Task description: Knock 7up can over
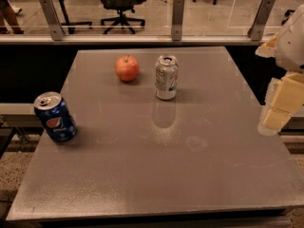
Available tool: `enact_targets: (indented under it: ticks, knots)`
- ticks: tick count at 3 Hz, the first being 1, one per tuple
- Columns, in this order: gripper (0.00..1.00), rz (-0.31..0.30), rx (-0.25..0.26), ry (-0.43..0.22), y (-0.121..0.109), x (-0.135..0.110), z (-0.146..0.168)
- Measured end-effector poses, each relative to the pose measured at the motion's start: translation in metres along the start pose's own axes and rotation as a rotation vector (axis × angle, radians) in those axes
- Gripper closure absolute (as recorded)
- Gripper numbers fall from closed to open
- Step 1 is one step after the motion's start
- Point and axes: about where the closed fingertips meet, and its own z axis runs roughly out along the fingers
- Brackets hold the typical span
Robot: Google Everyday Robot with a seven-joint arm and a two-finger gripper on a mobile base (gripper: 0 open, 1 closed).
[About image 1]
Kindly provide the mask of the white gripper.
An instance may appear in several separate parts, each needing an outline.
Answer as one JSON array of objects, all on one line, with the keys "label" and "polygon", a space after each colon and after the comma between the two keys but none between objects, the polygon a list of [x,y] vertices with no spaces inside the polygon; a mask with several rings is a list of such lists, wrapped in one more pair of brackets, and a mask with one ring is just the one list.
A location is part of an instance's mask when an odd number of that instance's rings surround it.
[{"label": "white gripper", "polygon": [[264,136],[278,133],[304,105],[304,5],[300,5],[281,31],[256,49],[256,55],[275,58],[276,64],[289,71],[268,84],[257,131]]}]

